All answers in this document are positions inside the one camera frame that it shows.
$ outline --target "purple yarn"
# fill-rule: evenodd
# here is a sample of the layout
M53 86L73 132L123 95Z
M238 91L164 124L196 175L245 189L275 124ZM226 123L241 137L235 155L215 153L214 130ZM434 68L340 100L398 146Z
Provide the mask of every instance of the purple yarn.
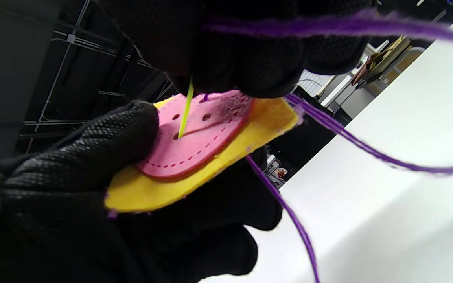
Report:
M296 213L284 201L281 194L279 193L279 190L277 190L274 184L272 184L272 182L267 178L267 176L265 176L263 171L258 167L256 162L253 160L253 158L251 158L251 156L248 155L246 156L246 160L248 161L249 165L253 168L259 179L262 180L262 182L265 184L268 190L272 193L272 195L274 195L275 199L277 199L281 206L288 212L289 217L291 217L293 224L295 224L295 227L298 230L298 233L300 234L302 241L304 242L305 248L307 249L307 254L309 255L309 259L311 260L311 265L314 272L314 279L316 280L316 283L320 283L316 255L314 253L314 249L312 248L309 235L307 234L307 231L305 231L304 226L296 216Z
M307 102L303 101L299 97L294 94L289 94L286 96L286 99L291 102L292 104L299 105L302 107L307 115L311 116L314 120L320 123L322 126L328 128L329 130L333 131L335 134L339 134L340 136L344 137L346 140L350 141L356 147L364 150L365 152L371 154L375 158L378 158L386 163L393 165L395 168L406 168L410 171L415 172L428 172L431 174L453 174L453 166L452 167L427 167L427 166L420 166L412 163L407 163L400 161L398 159L392 158L378 150L372 148L370 145L362 142L358 138L356 138L353 134L347 131L342 124L338 123L328 114L319 109L307 104Z
M381 16L374 9L339 17L295 18L294 20L243 21L212 17L203 29L221 33L263 37L310 37L314 35L407 35L421 39L442 39L453 42L453 31L447 25L408 20L396 14Z
M111 209L109 212L108 212L108 218L109 219L115 219L116 217L118 217L118 211L114 210L114 209Z

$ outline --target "white surface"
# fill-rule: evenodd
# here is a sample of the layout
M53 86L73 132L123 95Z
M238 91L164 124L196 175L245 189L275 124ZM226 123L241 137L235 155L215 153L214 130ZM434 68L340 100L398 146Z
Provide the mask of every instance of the white surface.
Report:
M453 44L436 42L347 127L397 158L453 164ZM335 138L283 188L309 232L323 283L453 283L453 177L394 170ZM209 283L312 283L284 215L251 229L249 276Z

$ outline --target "black glove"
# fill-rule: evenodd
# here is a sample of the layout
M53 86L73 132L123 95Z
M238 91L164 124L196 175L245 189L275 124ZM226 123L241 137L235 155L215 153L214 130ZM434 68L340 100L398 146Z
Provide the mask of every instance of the black glove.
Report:
M244 20L347 15L373 0L101 0L118 27L181 93L239 89L253 97L288 94L304 68L323 75L352 70L366 38L267 39L201 30L206 16Z
M157 132L156 108L131 102L43 154L0 163L0 282L195 283L250 272L257 245L243 224L273 229L282 209L245 161L151 215L107 217L111 177L147 156Z

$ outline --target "sewing craft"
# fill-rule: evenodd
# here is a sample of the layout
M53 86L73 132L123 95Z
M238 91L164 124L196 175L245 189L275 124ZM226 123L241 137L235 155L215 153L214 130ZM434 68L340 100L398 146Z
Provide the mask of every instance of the sewing craft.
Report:
M136 165L128 165L113 177L108 188L108 197L105 199L106 207L118 212L144 212L154 211L155 209L168 206L189 195L201 185L221 173L224 169L228 168L228 166L247 156L247 154L262 147L277 136L283 135L286 131L292 129L298 122L297 115L283 99L247 99L242 102L242 95L230 93L228 95L225 94L225 97L223 97L226 99L226 102L232 102L229 101L230 95L232 97L231 99L234 100L233 105L235 105L235 107L233 109L237 109L237 107L241 106L238 109L239 114L241 111L248 111L248 113L246 114L244 126L241 125L237 134L234 134L231 138L226 137L226 142L223 142L223 147L219 147L219 151L217 151L216 154L202 163L194 165L187 173L184 173L183 171L174 177L167 178L151 177L142 172ZM196 104L197 108L190 111L187 129L183 138L187 138L187 136L192 138L200 132L191 131L192 129L196 129L196 126L192 126L192 124L196 123L194 121L203 117L203 113L205 113L205 111L202 111L199 108L209 102L216 103L215 98L220 96L221 95L219 94L210 94L207 102L203 103L199 103L203 97L199 96L194 98L196 101L193 103L198 103ZM172 105L169 105L169 108L164 108L164 106L168 103L172 103L175 98L176 97L155 104L155 106L160 109L160 115L163 116L167 109L174 109L174 106ZM222 107L223 109L230 109L230 106L218 106L216 108L204 108L204 110L210 109L212 114L215 113L213 109L221 110ZM201 111L202 116L198 115L194 118L195 111ZM234 113L235 112L233 111L231 113L223 114L225 117L234 118ZM218 140L221 130L228 125L230 119L218 118L218 120L212 121L217 121L219 124L213 125L215 130L207 131L208 134L204 135L203 138L214 140L216 135L218 135L218 138L216 139ZM146 168L148 164L151 167L151 163L147 163L149 160L156 161L157 159L152 156L150 159L145 160L142 167L143 169Z
M136 166L148 176L169 178L190 172L211 158L237 134L248 118L251 98L239 91L192 100L185 134L178 138L186 97L175 96L160 110L158 146Z

